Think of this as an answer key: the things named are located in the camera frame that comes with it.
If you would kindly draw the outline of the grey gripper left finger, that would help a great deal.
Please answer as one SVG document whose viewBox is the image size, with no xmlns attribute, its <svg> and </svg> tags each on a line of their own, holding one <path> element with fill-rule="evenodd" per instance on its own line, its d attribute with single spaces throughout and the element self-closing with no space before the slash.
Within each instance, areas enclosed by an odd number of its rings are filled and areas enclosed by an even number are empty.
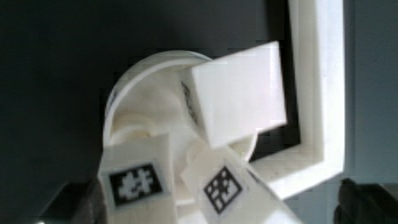
<svg viewBox="0 0 398 224">
<path fill-rule="evenodd" d="M 62 186 L 35 224 L 106 224 L 104 197 L 95 181 Z"/>
</svg>

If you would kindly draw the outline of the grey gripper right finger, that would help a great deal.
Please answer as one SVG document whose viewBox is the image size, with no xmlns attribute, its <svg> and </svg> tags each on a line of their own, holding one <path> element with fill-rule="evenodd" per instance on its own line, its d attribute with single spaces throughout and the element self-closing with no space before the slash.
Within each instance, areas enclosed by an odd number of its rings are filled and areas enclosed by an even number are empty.
<svg viewBox="0 0 398 224">
<path fill-rule="evenodd" d="M 398 224 L 398 183 L 341 181 L 333 224 Z"/>
</svg>

